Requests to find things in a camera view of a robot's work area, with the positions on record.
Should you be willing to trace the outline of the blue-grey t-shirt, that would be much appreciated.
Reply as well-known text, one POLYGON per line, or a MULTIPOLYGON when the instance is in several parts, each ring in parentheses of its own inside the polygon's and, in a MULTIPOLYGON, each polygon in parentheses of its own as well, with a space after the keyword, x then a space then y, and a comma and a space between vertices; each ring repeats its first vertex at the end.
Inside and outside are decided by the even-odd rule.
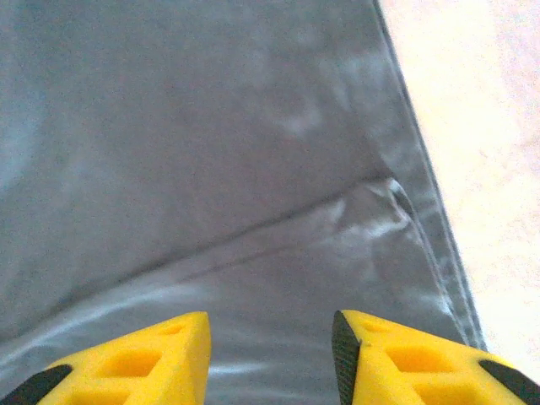
POLYGON ((338 405, 346 309, 485 345, 374 0, 0 0, 0 397, 205 311, 207 405, 338 405))

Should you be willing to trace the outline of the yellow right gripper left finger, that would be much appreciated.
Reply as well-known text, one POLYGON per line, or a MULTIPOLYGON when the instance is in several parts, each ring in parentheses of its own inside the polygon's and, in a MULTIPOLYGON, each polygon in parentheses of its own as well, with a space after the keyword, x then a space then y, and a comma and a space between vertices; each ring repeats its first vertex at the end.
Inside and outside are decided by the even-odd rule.
POLYGON ((191 312, 50 364, 0 405, 204 405, 208 314, 191 312))

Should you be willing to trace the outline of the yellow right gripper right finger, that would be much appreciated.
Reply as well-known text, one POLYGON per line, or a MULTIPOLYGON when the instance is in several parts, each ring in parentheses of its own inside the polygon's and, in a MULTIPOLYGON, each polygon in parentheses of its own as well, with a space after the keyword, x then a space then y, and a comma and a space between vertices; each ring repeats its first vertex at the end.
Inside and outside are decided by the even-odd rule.
POLYGON ((340 405, 540 405, 540 385, 503 359, 357 310, 338 310, 340 405))

